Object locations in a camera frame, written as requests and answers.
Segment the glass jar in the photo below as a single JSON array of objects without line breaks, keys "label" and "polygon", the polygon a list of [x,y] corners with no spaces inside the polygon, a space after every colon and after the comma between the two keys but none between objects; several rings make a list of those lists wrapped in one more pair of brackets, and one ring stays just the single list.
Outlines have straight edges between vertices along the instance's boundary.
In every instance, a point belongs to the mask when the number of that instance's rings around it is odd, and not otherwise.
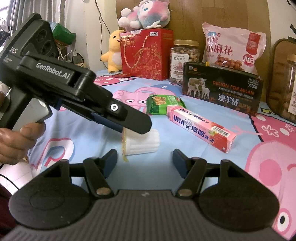
[{"label": "glass jar", "polygon": [[170,79],[172,83],[183,84],[183,65],[186,62],[199,62],[198,42],[193,40],[174,40],[170,54]]},{"label": "glass jar", "polygon": [[284,78],[284,89],[279,102],[278,111],[281,117],[296,123],[296,55],[289,54],[287,57]]}]

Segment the white wall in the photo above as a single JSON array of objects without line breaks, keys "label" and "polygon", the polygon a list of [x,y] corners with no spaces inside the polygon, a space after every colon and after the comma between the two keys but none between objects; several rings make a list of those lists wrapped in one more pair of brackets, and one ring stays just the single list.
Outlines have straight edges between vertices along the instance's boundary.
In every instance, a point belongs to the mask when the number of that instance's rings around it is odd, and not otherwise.
[{"label": "white wall", "polygon": [[[267,0],[270,14],[271,45],[280,38],[296,38],[290,29],[296,27],[296,10],[286,0]],[[102,18],[110,32],[118,29],[115,10],[116,0],[97,0]],[[101,26],[99,12],[94,0],[67,0],[65,26],[77,34],[74,53],[80,53],[93,71],[104,69],[99,60],[101,55]],[[108,51],[109,33],[103,25],[102,52]]]},{"label": "white wall", "polygon": [[270,16],[271,46],[279,39],[288,36],[296,38],[290,29],[292,24],[296,27],[296,10],[288,5],[286,0],[267,0]]},{"label": "white wall", "polygon": [[[110,32],[118,29],[115,0],[97,0],[102,18]],[[74,53],[83,56],[91,70],[104,69],[99,60],[101,56],[101,25],[95,0],[68,0],[65,10],[65,27],[76,33]],[[109,33],[102,23],[102,53],[108,51]]]}]

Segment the yellow duck plush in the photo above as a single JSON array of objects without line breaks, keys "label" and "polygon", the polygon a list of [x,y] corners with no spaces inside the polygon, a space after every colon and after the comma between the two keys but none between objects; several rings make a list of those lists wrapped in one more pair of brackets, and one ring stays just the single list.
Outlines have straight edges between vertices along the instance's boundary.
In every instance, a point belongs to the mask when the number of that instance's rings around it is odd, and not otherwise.
[{"label": "yellow duck plush", "polygon": [[109,73],[116,73],[122,70],[119,34],[123,32],[125,31],[116,30],[111,33],[109,38],[109,51],[100,58],[102,62],[108,62]]}]

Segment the finger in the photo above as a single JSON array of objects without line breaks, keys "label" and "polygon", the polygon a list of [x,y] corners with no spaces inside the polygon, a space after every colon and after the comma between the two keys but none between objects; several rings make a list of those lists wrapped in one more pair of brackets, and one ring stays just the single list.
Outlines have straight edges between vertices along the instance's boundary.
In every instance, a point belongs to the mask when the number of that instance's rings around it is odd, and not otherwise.
[{"label": "finger", "polygon": [[6,156],[0,154],[0,162],[2,164],[15,165],[19,162],[19,160],[14,159],[14,158],[10,158],[10,157],[6,157]]},{"label": "finger", "polygon": [[46,126],[45,123],[30,123],[23,126],[20,130],[20,134],[30,140],[37,140],[43,136]]},{"label": "finger", "polygon": [[31,149],[36,144],[36,140],[27,139],[19,132],[5,128],[0,129],[0,142],[19,150]]},{"label": "finger", "polygon": [[2,91],[0,91],[0,107],[3,105],[4,100],[5,100],[5,94]]},{"label": "finger", "polygon": [[15,148],[6,146],[4,143],[0,142],[0,154],[8,158],[23,159],[27,154],[27,150],[15,149]]}]

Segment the cable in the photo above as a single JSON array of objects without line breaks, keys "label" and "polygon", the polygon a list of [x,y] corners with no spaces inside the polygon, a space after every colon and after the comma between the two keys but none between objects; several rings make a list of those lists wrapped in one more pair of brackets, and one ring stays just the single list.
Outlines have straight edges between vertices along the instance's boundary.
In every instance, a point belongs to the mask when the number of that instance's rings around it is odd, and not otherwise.
[{"label": "cable", "polygon": [[57,45],[57,48],[59,49],[59,57],[61,57],[63,59],[63,55],[61,53],[61,49],[59,48],[59,46]]},{"label": "cable", "polygon": [[7,181],[9,181],[17,190],[19,190],[19,188],[11,181],[9,180],[7,177],[5,177],[4,175],[0,174],[0,177],[5,178]]},{"label": "cable", "polygon": [[95,0],[95,3],[96,3],[96,8],[97,8],[98,11],[99,11],[99,19],[102,19],[102,21],[103,21],[105,27],[107,28],[107,30],[108,30],[108,32],[109,32],[109,36],[110,36],[110,35],[111,35],[110,30],[108,29],[106,23],[104,22],[104,20],[103,20],[103,18],[102,18],[102,14],[101,14],[101,11],[100,11],[100,9],[99,9],[99,7],[98,7],[98,3],[96,2],[96,0]]},{"label": "cable", "polygon": [[99,9],[99,7],[98,7],[98,3],[96,2],[96,0],[95,0],[95,3],[96,3],[96,8],[97,8],[98,11],[99,11],[99,22],[100,22],[100,25],[101,25],[101,55],[103,55],[103,51],[102,51],[102,43],[103,43],[103,24],[102,24],[101,21],[103,21],[105,27],[107,28],[107,30],[108,30],[108,32],[109,32],[109,36],[111,35],[111,33],[110,33],[110,30],[108,29],[108,27],[107,27],[105,21],[104,21],[103,18],[102,18],[102,14],[101,14],[101,11],[100,11],[100,9]]},{"label": "cable", "polygon": [[84,64],[84,58],[82,57],[82,55],[81,54],[79,54],[79,53],[77,53],[76,55],[79,55],[80,57],[81,57],[81,59],[82,59],[82,64],[80,65],[80,67],[82,67],[83,66],[83,64]]}]

